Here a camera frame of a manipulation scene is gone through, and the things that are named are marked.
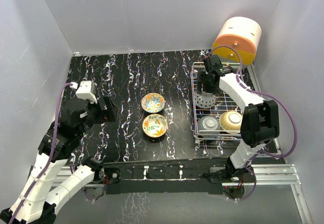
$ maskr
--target wall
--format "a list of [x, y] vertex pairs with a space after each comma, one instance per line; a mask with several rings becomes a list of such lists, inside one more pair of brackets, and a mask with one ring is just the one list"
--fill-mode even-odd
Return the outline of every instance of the wall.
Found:
[[[314, 223], [323, 223], [324, 177], [324, 0], [281, 0], [263, 30], [256, 57], [263, 91], [281, 98], [291, 109], [299, 130], [295, 152], [302, 190]], [[280, 112], [283, 152], [293, 141], [292, 127]]]
[[223, 23], [264, 27], [279, 0], [45, 0], [74, 52], [108, 54], [210, 48]]
[[0, 0], [0, 210], [25, 185], [72, 54], [44, 0]]

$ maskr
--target metal wire rack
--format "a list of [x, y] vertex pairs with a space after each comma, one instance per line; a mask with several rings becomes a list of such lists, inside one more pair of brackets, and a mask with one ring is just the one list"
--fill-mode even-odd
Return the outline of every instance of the metal wire rack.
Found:
[[[238, 68], [239, 63], [222, 63], [224, 66], [231, 66], [233, 68]], [[192, 89], [192, 101], [193, 101], [193, 110], [194, 110], [194, 136], [197, 140], [218, 140], [218, 141], [240, 141], [241, 135], [235, 133], [228, 133], [223, 129], [220, 130], [213, 130], [213, 131], [206, 131], [206, 133], [202, 133], [199, 131], [198, 134], [198, 120], [204, 116], [211, 115], [216, 117], [218, 120], [220, 119], [221, 115], [227, 111], [237, 111], [242, 114], [241, 110], [239, 109], [238, 105], [234, 102], [234, 100], [225, 92], [216, 94], [216, 102], [213, 107], [210, 109], [201, 109], [196, 105], [195, 102], [195, 94], [197, 88], [197, 73], [201, 70], [204, 70], [205, 66], [203, 62], [194, 62], [192, 65], [191, 70], [191, 89]]]

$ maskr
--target orange and blue bowl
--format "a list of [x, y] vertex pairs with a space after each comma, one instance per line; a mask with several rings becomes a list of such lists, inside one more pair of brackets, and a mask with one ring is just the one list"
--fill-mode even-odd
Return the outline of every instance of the orange and blue bowl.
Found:
[[145, 95], [142, 99], [142, 108], [148, 113], [160, 112], [166, 104], [163, 96], [156, 93]]

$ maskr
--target floral bowl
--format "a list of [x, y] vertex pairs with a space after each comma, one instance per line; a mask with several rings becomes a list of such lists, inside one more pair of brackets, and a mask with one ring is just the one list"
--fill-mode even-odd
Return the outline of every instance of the floral bowl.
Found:
[[161, 111], [165, 104], [164, 98], [156, 93], [147, 94], [142, 99], [142, 108], [148, 113], [157, 113]]
[[143, 121], [143, 130], [149, 137], [160, 137], [167, 132], [168, 122], [162, 115], [151, 114]]

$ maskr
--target yellow bowl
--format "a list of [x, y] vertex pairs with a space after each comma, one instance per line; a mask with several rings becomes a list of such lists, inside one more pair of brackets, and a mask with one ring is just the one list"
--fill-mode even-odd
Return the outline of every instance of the yellow bowl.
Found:
[[240, 133], [242, 115], [236, 111], [228, 111], [221, 115], [219, 123], [229, 134]]
[[168, 121], [160, 114], [151, 114], [144, 119], [142, 127], [149, 137], [157, 138], [167, 132]]

